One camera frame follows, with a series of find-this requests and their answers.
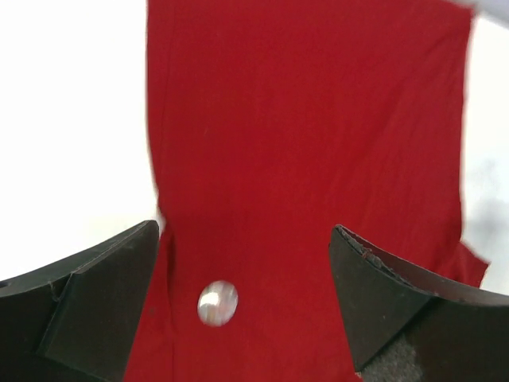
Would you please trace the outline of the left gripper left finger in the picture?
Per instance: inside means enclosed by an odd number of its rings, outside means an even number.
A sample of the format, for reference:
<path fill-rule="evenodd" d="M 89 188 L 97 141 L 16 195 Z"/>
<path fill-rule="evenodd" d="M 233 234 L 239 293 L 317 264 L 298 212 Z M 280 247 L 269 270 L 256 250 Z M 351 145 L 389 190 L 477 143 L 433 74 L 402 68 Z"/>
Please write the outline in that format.
<path fill-rule="evenodd" d="M 146 220 L 1 282 L 1 379 L 120 381 L 157 258 Z"/>

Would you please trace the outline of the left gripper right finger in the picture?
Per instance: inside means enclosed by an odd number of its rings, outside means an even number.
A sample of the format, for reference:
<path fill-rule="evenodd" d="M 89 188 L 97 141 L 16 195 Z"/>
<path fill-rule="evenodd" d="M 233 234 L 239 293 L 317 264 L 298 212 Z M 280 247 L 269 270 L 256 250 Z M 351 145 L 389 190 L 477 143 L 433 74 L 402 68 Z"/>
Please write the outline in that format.
<path fill-rule="evenodd" d="M 506 295 L 441 277 L 340 225 L 329 256 L 362 380 L 508 380 Z"/>

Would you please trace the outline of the red t-shirt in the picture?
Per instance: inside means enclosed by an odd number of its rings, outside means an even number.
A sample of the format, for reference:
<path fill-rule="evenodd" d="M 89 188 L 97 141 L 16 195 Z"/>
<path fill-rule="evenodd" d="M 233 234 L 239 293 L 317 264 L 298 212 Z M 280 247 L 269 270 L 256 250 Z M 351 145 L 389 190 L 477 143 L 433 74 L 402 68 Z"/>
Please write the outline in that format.
<path fill-rule="evenodd" d="M 353 381 L 342 224 L 478 286 L 460 241 L 472 11 L 447 1 L 151 1 L 157 263 L 128 381 Z M 225 280 L 225 325 L 197 302 Z"/>

